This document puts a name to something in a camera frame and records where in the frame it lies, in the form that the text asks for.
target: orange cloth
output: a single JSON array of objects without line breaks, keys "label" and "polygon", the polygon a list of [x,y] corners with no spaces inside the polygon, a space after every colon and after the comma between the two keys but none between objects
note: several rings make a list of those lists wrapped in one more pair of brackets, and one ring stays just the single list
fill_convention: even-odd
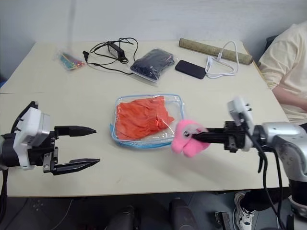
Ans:
[{"label": "orange cloth", "polygon": [[155,134],[174,120],[164,106],[164,97],[137,99],[117,106],[116,135],[136,140]]}]

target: pink stuffed toy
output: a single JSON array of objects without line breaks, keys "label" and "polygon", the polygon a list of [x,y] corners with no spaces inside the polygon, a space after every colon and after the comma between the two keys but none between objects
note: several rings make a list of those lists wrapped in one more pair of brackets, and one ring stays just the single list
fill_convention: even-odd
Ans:
[{"label": "pink stuffed toy", "polygon": [[207,132],[208,130],[192,120],[181,120],[175,130],[175,137],[171,149],[177,154],[183,152],[187,157],[194,157],[196,154],[209,147],[210,143],[200,142],[192,138],[192,134]]}]

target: table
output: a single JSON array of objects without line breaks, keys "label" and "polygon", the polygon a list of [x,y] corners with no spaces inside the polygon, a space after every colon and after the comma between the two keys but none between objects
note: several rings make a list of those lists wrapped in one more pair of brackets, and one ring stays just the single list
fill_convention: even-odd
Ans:
[{"label": "table", "polygon": [[[224,42],[206,42],[222,46]],[[137,57],[154,47],[174,53],[179,59],[204,65],[206,56],[178,47],[178,42],[140,42]],[[76,54],[95,43],[74,43]],[[238,42],[240,52],[246,53]],[[206,127],[223,127],[231,120],[226,103],[241,95],[253,107],[255,124],[287,121],[255,65],[240,65],[234,77],[198,80],[167,70],[157,86],[137,78],[89,66],[66,72],[53,61],[55,44],[36,43],[0,94],[1,133],[10,131],[15,117],[31,101],[51,116],[54,125],[79,125],[97,130],[85,137],[60,137],[59,163],[78,158],[101,158],[101,162],[80,172],[53,176],[41,167],[31,171],[10,169],[9,196],[99,196],[117,194],[216,191],[262,188],[257,173],[259,158],[250,152],[229,153],[223,145],[212,144],[193,159],[173,154],[169,147],[139,150],[117,146],[109,131],[115,100],[124,95],[176,93],[184,103],[188,118]],[[277,187],[274,157],[268,155],[268,187]],[[288,184],[282,172],[284,185]]]}]

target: black phone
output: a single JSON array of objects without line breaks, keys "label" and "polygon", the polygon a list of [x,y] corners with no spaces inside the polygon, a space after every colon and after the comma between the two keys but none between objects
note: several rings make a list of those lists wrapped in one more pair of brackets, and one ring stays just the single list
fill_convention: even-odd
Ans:
[{"label": "black phone", "polygon": [[175,67],[175,70],[188,74],[192,77],[203,79],[206,75],[206,70],[203,67],[194,65],[187,61],[180,60]]}]

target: shoe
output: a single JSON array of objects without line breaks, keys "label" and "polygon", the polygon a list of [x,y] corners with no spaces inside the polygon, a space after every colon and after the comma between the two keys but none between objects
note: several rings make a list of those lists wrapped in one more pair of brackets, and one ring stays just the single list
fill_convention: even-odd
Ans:
[{"label": "shoe", "polygon": [[238,226],[239,230],[251,230],[252,224],[253,224],[252,218],[254,216],[254,211],[249,212],[246,209],[241,207],[240,201],[243,199],[244,196],[245,196],[244,193],[236,193],[235,194],[236,225]]}]

